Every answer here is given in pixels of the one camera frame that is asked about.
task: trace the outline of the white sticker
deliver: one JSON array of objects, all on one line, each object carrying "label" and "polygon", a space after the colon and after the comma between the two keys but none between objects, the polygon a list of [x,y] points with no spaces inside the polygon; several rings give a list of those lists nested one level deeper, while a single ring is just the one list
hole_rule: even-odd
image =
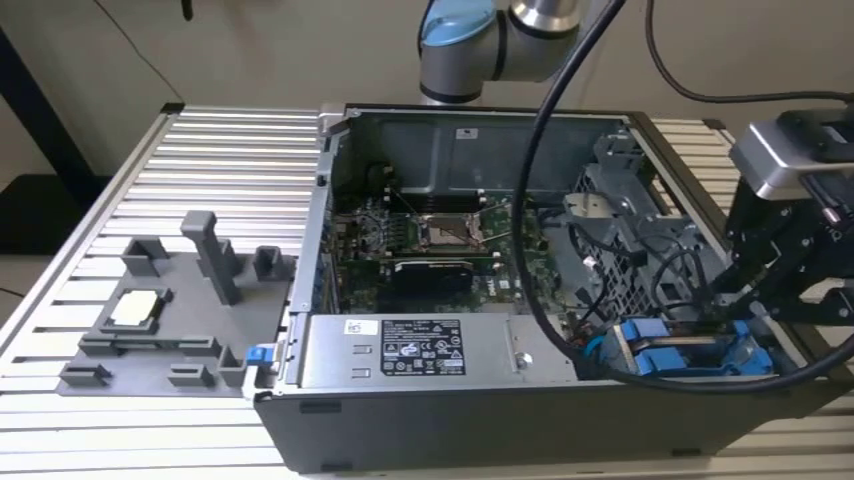
[{"label": "white sticker", "polygon": [[478,129],[477,128],[458,128],[456,129],[456,139],[458,140],[477,140],[478,139]]},{"label": "white sticker", "polygon": [[376,320],[350,318],[344,322],[344,335],[376,335],[378,333],[379,322]]}]

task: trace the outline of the metal table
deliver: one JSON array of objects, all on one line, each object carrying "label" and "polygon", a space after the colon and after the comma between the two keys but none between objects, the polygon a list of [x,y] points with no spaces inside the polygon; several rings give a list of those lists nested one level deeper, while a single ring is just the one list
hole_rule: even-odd
[{"label": "metal table", "polygon": [[[159,235],[170,251],[188,251],[180,219],[204,209],[216,212],[216,233],[238,251],[263,244],[299,253],[316,123],[318,112],[296,110],[187,107],[158,117],[0,329],[0,473],[27,479],[298,478],[280,465],[243,399],[59,397],[52,391],[124,272],[118,255],[131,236]],[[738,178],[726,156],[729,133],[701,121],[655,124],[726,209]],[[838,344],[849,331],[823,333]],[[849,395],[809,418],[763,425],[711,459],[391,472],[386,478],[849,479],[851,449]]]}]

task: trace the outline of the blue latch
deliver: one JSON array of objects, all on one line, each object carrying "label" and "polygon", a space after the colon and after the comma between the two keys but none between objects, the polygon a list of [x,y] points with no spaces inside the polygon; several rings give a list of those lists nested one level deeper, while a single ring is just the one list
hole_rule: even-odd
[{"label": "blue latch", "polygon": [[250,350],[246,352],[246,364],[258,367],[270,367],[274,362],[274,352],[275,349],[272,347],[250,347]]}]

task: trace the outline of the black cable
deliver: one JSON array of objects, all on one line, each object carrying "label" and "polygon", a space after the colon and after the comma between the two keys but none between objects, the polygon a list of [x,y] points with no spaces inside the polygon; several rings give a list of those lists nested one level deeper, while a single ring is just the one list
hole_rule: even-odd
[{"label": "black cable", "polygon": [[[522,170],[519,172],[519,182],[514,189],[513,203],[511,203],[511,235],[513,235],[513,260],[519,274],[519,282],[522,283],[522,290],[525,297],[527,298],[529,306],[534,320],[546,335],[546,338],[561,351],[561,353],[577,364],[581,368],[593,368],[583,352],[570,344],[561,333],[555,330],[543,306],[537,298],[537,292],[534,290],[534,280],[531,278],[531,272],[529,271],[527,261],[525,258],[525,243],[522,239],[522,226],[525,219],[525,198],[527,196],[529,178],[531,176],[531,167],[534,165],[534,158],[537,156],[537,150],[539,148],[539,142],[543,138],[543,132],[546,130],[546,124],[549,118],[555,110],[561,95],[566,90],[566,86],[570,80],[575,76],[578,69],[582,66],[585,58],[590,54],[597,41],[602,37],[605,30],[607,29],[614,17],[617,16],[621,8],[623,7],[626,0],[611,0],[597,18],[587,35],[579,41],[575,49],[570,52],[566,62],[561,67],[561,71],[557,74],[554,84],[543,99],[543,104],[537,112],[534,119],[534,125],[531,129],[531,135],[529,143],[525,149],[525,157],[522,161]],[[603,368],[606,375],[613,380],[623,382],[641,387],[655,388],[659,390],[675,391],[682,393],[699,393],[699,394],[754,394],[769,390],[782,389],[793,387],[803,382],[815,379],[818,376],[826,374],[834,367],[845,363],[851,357],[854,357],[854,335],[851,335],[842,345],[833,348],[825,355],[810,365],[798,368],[795,371],[781,375],[778,377],[766,378],[762,380],[753,380],[745,382],[679,382],[671,380],[663,380],[659,378],[642,377],[626,373],[619,370]]]},{"label": "black cable", "polygon": [[0,292],[8,293],[9,295],[15,295],[16,297],[21,297],[24,298],[24,294],[20,292],[16,292],[15,290],[9,290],[8,288],[3,288],[0,287]]},{"label": "black cable", "polygon": [[136,44],[134,43],[134,40],[131,40],[131,36],[128,35],[128,33],[124,31],[124,28],[122,28],[122,25],[119,25],[119,22],[116,21],[115,17],[112,16],[112,14],[110,13],[110,10],[107,10],[107,8],[104,7],[104,5],[102,5],[100,0],[92,0],[92,3],[95,3],[95,5],[98,5],[98,8],[102,9],[102,12],[104,12],[104,15],[107,15],[107,18],[110,19],[110,21],[112,22],[112,24],[115,25],[116,29],[119,30],[119,33],[122,33],[122,36],[124,37],[124,39],[128,41],[128,43],[131,44],[131,48],[134,49],[134,51],[136,52],[136,56],[140,58],[140,60],[143,62],[146,62],[146,65],[148,65],[148,67],[151,68],[151,70],[155,72],[155,74],[160,77],[160,80],[163,80],[163,83],[166,83],[166,86],[170,87],[170,90],[172,90],[172,93],[175,94],[175,96],[178,97],[178,99],[184,102],[184,97],[182,97],[182,94],[178,93],[178,90],[175,89],[175,87],[172,86],[172,83],[167,80],[166,76],[163,75],[163,73],[160,73],[160,70],[158,70],[158,67],[154,66],[154,64],[148,61],[148,59],[146,58],[146,55],[143,55],[143,52],[139,51],[139,48],[136,47]]},{"label": "black cable", "polygon": [[424,14],[422,15],[422,22],[418,24],[418,58],[422,58],[422,35],[424,34],[424,23],[427,23],[427,14],[430,13],[430,9],[432,8],[434,1],[435,0],[430,0],[427,2]]},{"label": "black cable", "polygon": [[581,324],[583,324],[590,319],[594,313],[599,315],[603,322],[607,321],[607,318],[605,317],[605,313],[599,311],[602,302],[605,302],[605,299],[609,296],[607,281],[605,279],[605,269],[602,268],[601,265],[597,264],[594,265],[594,270],[599,274],[599,278],[602,280],[602,289],[599,290],[599,295],[597,295],[597,298],[594,299],[593,303],[587,306],[587,311],[585,312],[585,315],[582,315],[582,318],[579,319]]},{"label": "black cable", "polygon": [[655,69],[662,78],[670,85],[670,87],[685,98],[703,103],[758,103],[758,102],[778,102],[782,100],[838,100],[845,103],[854,102],[854,93],[830,92],[825,90],[803,90],[794,92],[779,93],[761,93],[750,95],[703,95],[702,93],[693,92],[674,78],[673,74],[665,66],[665,61],[658,52],[658,45],[655,44],[655,28],[654,28],[654,11],[655,0],[647,0],[646,4],[646,21],[645,21],[645,36],[646,46],[650,50],[650,56],[653,57],[653,63]]},{"label": "black cable", "polygon": [[655,270],[655,273],[653,274],[653,283],[651,283],[651,287],[650,287],[653,289],[653,291],[650,292],[650,295],[653,296],[653,301],[655,302],[655,307],[661,311],[662,315],[665,315],[670,320],[675,320],[673,315],[671,315],[671,313],[670,313],[670,309],[673,307],[670,307],[669,305],[665,305],[665,302],[662,301],[661,297],[658,296],[658,286],[662,283],[662,278],[665,276],[665,271],[667,270],[670,265],[677,261],[677,259],[679,259],[679,258],[682,258],[685,256],[691,257],[691,261],[694,262],[694,268],[697,269],[697,275],[699,277],[699,280],[698,280],[699,286],[697,288],[694,288],[687,276],[685,275],[685,272],[681,272],[682,281],[686,283],[686,286],[691,290],[691,299],[693,299],[693,301],[690,303],[693,305],[699,305],[699,304],[702,304],[702,302],[709,297],[709,295],[707,295],[709,282],[706,281],[706,272],[703,270],[703,262],[702,262],[702,260],[699,258],[699,255],[697,254],[697,252],[694,250],[687,250],[687,249],[678,250],[677,252],[674,252],[671,255],[669,255],[662,260],[662,264],[658,266],[658,269]]}]

